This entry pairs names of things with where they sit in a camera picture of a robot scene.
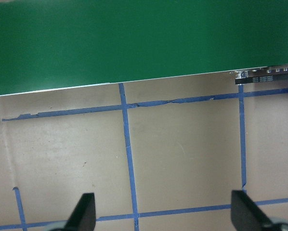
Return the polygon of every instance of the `green board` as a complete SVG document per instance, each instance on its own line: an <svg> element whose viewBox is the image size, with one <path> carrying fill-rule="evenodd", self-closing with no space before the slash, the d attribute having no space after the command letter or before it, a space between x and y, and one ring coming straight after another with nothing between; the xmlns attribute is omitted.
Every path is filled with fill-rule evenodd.
<svg viewBox="0 0 288 231"><path fill-rule="evenodd" d="M288 64L288 0L0 3L0 95Z"/></svg>

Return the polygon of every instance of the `blue tape grid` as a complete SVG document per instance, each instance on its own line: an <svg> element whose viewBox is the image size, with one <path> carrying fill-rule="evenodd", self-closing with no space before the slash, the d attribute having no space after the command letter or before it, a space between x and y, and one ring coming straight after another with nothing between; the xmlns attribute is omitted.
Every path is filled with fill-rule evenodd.
<svg viewBox="0 0 288 231"><path fill-rule="evenodd" d="M132 161L132 152L131 152L131 143L130 143L130 134L129 134L128 109L137 108L137 107L159 106L159 105L164 105L167 103L195 103L195 102L209 101L209 100L223 100L223 99L238 98L239 99L239 121L240 121L240 148L241 148L241 179L242 179L242 189L245 190L245 186L247 183L247 173L246 173L246 137L245 137L244 98L255 97L255 96L264 96L264 95L285 94L285 93L288 93L288 88L244 92L243 86L238 86L238 93L190 97L190 98L175 99L175 100L170 100L170 101L140 102L140 103L131 103L131 104L128 104L126 102L124 85L122 83L119 84L119 92L120 92L120 98L121 98L121 105L91 107L91 108L82 108L82 109L71 109L71 110L52 111L52 112L42 112L42 113L38 113L36 115L24 114L24 115L20 115L17 118L2 119L2 121L22 120L22 119L42 118L42 117L52 117L52 116L67 116L67 115L77 115L77 114L83 114L83 113L122 110L123 121L124 121L124 135L125 135L125 143L126 143L126 153L127 153L129 178L130 178L130 185L131 185L131 200L132 200L132 212L133 213L132 214L125 214L125 215L100 217L97 219L97 221L133 218L134 219L134 230L139 231L139 224L138 224L139 218L229 209L230 205L213 205L213 206L205 206L205 207L195 207L195 208L185 208L185 209L174 209L174 210L166 210L166 211L138 213L136 190L135 190L134 170L133 170L133 161ZM3 226L0 226L0 230L22 228L23 231L27 231L27 228L46 226L46 225L54 222L54 221L49 221L49 222L38 222L38 223L26 224L20 191L18 188L14 188L14 191L15 191L15 196L16 196L16 200L17 200L21 224L3 225ZM257 205L273 205L273 204L279 204L279 203L288 203L288 198L256 202Z"/></svg>

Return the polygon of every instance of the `metal mechanism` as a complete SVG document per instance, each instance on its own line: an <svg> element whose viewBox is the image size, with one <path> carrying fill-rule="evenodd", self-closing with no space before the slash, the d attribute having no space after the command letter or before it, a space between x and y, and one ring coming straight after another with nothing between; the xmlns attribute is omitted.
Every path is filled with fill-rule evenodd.
<svg viewBox="0 0 288 231"><path fill-rule="evenodd" d="M94 193L84 193L64 227L51 229L51 231L93 231L95 225Z"/></svg>
<svg viewBox="0 0 288 231"><path fill-rule="evenodd" d="M288 79L288 65L237 70L235 84L260 83Z"/></svg>
<svg viewBox="0 0 288 231"><path fill-rule="evenodd" d="M287 221L273 222L243 191L232 191L231 220L237 231L288 231Z"/></svg>

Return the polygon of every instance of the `green surface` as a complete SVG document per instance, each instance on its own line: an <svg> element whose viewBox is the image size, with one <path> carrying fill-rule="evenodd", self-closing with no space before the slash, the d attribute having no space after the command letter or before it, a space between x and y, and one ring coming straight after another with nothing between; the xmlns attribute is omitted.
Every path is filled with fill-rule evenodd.
<svg viewBox="0 0 288 231"><path fill-rule="evenodd" d="M288 0L0 3L0 95L288 64Z"/></svg>

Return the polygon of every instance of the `beige floor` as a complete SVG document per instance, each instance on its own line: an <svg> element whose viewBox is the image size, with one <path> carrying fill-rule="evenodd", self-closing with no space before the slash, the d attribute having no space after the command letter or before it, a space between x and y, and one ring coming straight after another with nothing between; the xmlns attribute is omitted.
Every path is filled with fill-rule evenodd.
<svg viewBox="0 0 288 231"><path fill-rule="evenodd" d="M125 83L127 103L237 93L215 73ZM245 91L288 88L288 82ZM0 97L0 226L66 220L82 193L97 217L132 214L121 110L2 122L21 114L119 105L117 84ZM128 109L138 212L230 203L241 188L238 99ZM288 94L245 98L247 191L256 201L288 198ZM288 203L263 205L288 218ZM140 231L234 230L229 209L139 218ZM42 227L29 228L40 231ZM134 230L133 219L96 230Z"/></svg>

